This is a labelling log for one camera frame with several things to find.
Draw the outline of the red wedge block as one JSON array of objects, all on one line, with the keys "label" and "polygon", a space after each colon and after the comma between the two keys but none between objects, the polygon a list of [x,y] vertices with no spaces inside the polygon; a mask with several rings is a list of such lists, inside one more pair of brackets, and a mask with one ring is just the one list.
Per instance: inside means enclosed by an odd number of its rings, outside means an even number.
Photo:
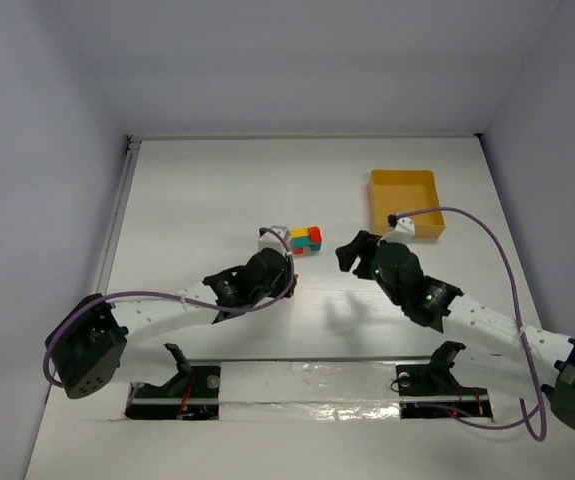
[{"label": "red wedge block", "polygon": [[320,244],[322,242],[321,231],[317,226],[309,227],[308,235],[312,243]]}]

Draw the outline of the teal arch block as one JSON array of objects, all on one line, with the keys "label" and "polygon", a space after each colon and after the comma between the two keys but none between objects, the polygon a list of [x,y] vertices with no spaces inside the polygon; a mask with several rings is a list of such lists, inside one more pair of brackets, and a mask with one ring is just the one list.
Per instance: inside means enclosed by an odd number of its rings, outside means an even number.
[{"label": "teal arch block", "polygon": [[303,249],[304,253],[305,253],[305,251],[317,252],[321,249],[322,243],[314,244],[311,242],[309,237],[308,238],[293,238],[292,239],[292,247],[293,247],[293,253],[295,250],[298,250],[298,249]]}]

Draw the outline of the yellow arch block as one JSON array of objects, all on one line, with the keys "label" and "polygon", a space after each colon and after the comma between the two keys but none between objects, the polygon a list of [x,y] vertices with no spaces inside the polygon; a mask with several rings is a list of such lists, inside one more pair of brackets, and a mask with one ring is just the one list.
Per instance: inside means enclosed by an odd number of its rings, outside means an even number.
[{"label": "yellow arch block", "polygon": [[291,236],[293,238],[308,238],[309,229],[308,228],[296,228],[291,230]]}]

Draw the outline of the yellow plastic tray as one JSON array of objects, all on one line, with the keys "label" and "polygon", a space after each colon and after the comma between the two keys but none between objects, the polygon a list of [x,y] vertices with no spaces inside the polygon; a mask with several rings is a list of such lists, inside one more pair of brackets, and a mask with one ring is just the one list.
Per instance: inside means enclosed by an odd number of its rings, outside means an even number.
[{"label": "yellow plastic tray", "polygon": [[429,170],[373,170],[368,182],[373,233],[389,230],[390,214],[440,207],[434,174]]}]

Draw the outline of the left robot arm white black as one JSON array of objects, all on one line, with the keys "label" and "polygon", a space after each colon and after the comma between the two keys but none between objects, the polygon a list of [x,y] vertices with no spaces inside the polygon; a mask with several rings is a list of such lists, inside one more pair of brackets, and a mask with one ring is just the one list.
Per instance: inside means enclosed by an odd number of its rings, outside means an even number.
[{"label": "left robot arm white black", "polygon": [[264,248],[244,265],[205,277],[179,293],[128,291],[83,298],[45,340],[48,381],[72,400],[126,371],[129,346],[181,328],[220,323],[293,295],[289,253]]}]

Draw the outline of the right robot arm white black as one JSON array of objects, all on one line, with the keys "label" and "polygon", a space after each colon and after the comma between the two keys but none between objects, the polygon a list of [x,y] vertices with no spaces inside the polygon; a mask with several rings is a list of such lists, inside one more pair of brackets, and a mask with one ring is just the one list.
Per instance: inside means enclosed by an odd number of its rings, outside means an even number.
[{"label": "right robot arm white black", "polygon": [[400,243],[359,231],[335,251],[339,268],[375,281],[413,323],[447,336],[451,353],[441,371],[464,383],[464,372],[522,399],[548,402],[553,415],[575,430],[575,337],[519,326],[424,274],[418,257]]}]

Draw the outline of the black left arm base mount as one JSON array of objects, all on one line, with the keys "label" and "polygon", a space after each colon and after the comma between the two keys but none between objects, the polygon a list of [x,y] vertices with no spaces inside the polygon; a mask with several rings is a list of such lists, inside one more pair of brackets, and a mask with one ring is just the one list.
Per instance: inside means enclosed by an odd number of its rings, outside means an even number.
[{"label": "black left arm base mount", "polygon": [[135,405],[191,405],[198,399],[206,405],[218,401],[221,366],[212,363],[192,365],[182,350],[173,343],[164,347],[174,358],[176,373],[160,386],[137,383],[130,393],[130,404]]}]

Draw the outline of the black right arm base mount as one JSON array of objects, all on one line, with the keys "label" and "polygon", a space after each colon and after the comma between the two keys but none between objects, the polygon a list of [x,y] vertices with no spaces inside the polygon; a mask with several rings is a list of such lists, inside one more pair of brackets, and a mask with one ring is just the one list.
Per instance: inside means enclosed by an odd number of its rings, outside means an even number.
[{"label": "black right arm base mount", "polygon": [[396,367],[396,377],[390,390],[410,397],[486,395],[481,387],[464,387],[451,373],[458,353],[465,349],[459,342],[444,342],[428,363],[404,364]]}]

